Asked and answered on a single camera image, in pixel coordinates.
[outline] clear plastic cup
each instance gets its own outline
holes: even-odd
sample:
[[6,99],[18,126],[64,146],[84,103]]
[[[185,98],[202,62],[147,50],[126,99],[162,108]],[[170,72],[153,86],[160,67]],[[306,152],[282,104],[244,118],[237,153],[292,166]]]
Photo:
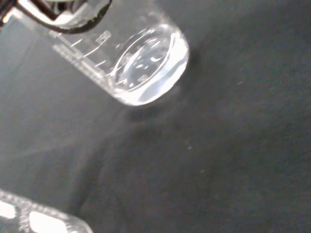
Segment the clear plastic cup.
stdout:
[[81,219],[0,189],[0,233],[92,233]]
[[[86,5],[84,14],[93,14],[94,9],[98,7]],[[14,10],[13,15],[44,36],[57,53],[98,86],[127,105],[147,104],[169,91],[189,59],[182,32],[153,0],[113,0],[96,27],[76,34],[50,30],[20,10]],[[76,17],[61,27],[81,24],[82,19]]]

